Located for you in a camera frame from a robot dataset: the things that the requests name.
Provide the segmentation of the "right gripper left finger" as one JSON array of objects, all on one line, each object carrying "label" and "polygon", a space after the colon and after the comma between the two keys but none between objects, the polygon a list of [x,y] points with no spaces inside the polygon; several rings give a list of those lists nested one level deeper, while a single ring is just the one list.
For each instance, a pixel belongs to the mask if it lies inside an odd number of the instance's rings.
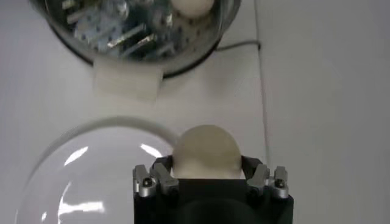
[{"label": "right gripper left finger", "polygon": [[145,165],[136,165],[133,169],[133,193],[141,198],[178,193],[179,180],[171,175],[172,168],[171,155],[157,158],[149,170]]}]

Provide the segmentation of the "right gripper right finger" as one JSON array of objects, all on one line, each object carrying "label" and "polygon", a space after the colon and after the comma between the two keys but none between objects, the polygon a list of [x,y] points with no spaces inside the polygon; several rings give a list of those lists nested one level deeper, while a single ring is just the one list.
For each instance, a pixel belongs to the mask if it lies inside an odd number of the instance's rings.
[{"label": "right gripper right finger", "polygon": [[241,157],[241,169],[244,173],[247,185],[262,196],[265,190],[270,190],[273,198],[288,198],[288,172],[286,167],[277,166],[271,175],[270,168],[258,158],[248,156]]}]

